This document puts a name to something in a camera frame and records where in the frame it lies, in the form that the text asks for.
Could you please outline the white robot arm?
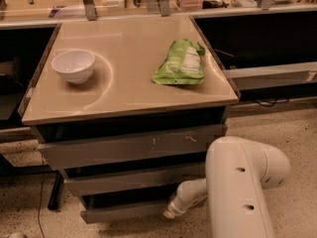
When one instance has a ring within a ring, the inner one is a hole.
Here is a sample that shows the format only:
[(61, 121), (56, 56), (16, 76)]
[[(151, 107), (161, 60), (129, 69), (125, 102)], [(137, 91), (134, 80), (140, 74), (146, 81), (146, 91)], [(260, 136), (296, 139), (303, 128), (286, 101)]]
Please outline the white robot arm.
[(284, 185), (290, 172), (288, 157), (274, 146), (219, 138), (207, 151), (205, 177), (182, 182), (163, 215), (180, 216), (206, 199), (211, 238), (275, 238), (264, 190)]

